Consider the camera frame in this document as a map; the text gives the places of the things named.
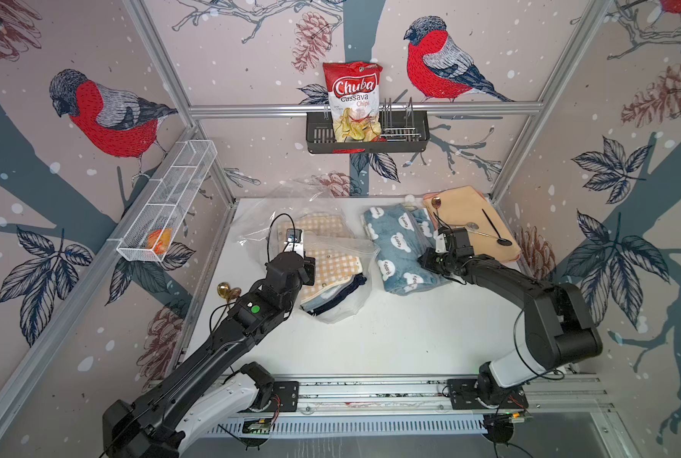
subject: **orange object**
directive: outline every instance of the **orange object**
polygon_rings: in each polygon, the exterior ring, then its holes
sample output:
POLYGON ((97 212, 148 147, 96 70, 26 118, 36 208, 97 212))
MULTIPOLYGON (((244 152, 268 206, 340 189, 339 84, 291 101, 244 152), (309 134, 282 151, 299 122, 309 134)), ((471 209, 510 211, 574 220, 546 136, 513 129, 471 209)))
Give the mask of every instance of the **orange object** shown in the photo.
POLYGON ((169 228, 165 229, 164 231, 158 230, 152 232, 147 237, 147 250, 151 250, 152 247, 154 247, 155 254, 157 255, 164 254, 167 251, 167 248, 170 246, 171 236, 172 229, 169 228))

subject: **chip bag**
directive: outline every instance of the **chip bag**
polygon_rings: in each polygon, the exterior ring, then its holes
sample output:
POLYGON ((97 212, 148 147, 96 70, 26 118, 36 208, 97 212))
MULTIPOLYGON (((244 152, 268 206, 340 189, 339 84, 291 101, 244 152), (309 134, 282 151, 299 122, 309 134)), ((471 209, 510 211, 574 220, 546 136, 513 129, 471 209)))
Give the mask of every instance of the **chip bag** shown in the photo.
POLYGON ((367 62, 323 64, 336 142, 374 142, 381 135, 382 66, 367 62))

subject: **metal wire rack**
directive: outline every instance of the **metal wire rack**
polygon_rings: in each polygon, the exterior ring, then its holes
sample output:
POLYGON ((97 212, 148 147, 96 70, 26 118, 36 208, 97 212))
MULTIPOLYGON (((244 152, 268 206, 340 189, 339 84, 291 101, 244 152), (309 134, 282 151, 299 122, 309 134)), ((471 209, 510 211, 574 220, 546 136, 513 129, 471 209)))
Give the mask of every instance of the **metal wire rack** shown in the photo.
POLYGON ((127 261, 162 262, 216 159, 210 140, 185 142, 116 250, 127 261))

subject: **cable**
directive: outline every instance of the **cable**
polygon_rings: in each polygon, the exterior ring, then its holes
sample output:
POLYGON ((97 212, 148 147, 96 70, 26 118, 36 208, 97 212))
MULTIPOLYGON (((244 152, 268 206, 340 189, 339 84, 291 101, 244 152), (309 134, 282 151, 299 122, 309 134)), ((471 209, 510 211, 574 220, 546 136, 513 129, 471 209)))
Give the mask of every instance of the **cable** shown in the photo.
POLYGON ((524 309, 522 308, 521 311, 519 311, 519 316, 516 317, 516 321, 513 322, 513 347, 516 348, 516 353, 519 355, 519 359, 521 360, 521 362, 524 363, 524 365, 527 367, 527 369, 529 371, 531 371, 531 373, 536 376, 531 380, 538 379, 539 377, 543 378, 544 380, 564 380, 565 374, 562 371, 559 371, 558 369, 553 369, 551 371, 546 371, 543 374, 539 374, 537 371, 532 369, 531 366, 529 366, 529 364, 527 364, 527 362, 524 360, 524 357, 521 356, 521 352, 519 351, 519 344, 516 343, 516 325, 519 324, 519 319, 521 318, 521 316, 523 314, 524 314, 524 309), (556 373, 562 374, 562 377, 560 377, 560 378, 545 377, 550 372, 555 373, 555 374, 556 373))
POLYGON ((274 217, 274 219, 272 220, 272 223, 269 225, 269 233, 266 234, 266 262, 267 262, 267 264, 270 261, 272 261, 272 260, 269 259, 269 241, 272 239, 272 226, 274 225, 274 222, 280 216, 286 216, 287 218, 290 218, 290 221, 292 221, 292 251, 294 251, 295 240, 297 238, 297 229, 295 229, 294 220, 292 219, 292 217, 288 213, 280 213, 279 215, 274 217))
MULTIPOLYGON (((229 302, 229 303, 224 304, 224 305, 222 305, 222 306, 217 306, 216 308, 213 309, 213 311, 210 313, 210 318, 208 318, 208 321, 207 321, 207 330, 208 330, 208 334, 212 334, 213 331, 214 331, 214 328, 213 328, 213 315, 218 311, 218 309, 219 309, 219 308, 228 307, 228 306, 232 306, 232 305, 235 304, 235 303, 236 303, 236 301, 234 300, 233 302, 229 302)), ((221 322, 222 319, 223 319, 223 313, 221 313, 221 317, 218 318, 218 322, 216 323, 216 325, 218 325, 218 324, 221 322)))

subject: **folded towel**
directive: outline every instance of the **folded towel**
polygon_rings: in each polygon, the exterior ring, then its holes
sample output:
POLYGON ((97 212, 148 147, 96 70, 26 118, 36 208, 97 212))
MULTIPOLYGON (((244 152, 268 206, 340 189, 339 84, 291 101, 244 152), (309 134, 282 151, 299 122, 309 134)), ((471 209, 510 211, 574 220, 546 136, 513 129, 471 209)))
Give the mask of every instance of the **folded towel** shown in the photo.
MULTIPOLYGON (((418 214, 422 224, 431 220, 424 213, 418 214)), ((408 295, 413 291, 425 291, 446 283, 436 273, 422 269, 417 262, 430 241, 422 235, 424 229, 403 205, 372 206, 363 214, 368 237, 380 249, 378 261, 382 271, 383 288, 396 295, 408 295)))

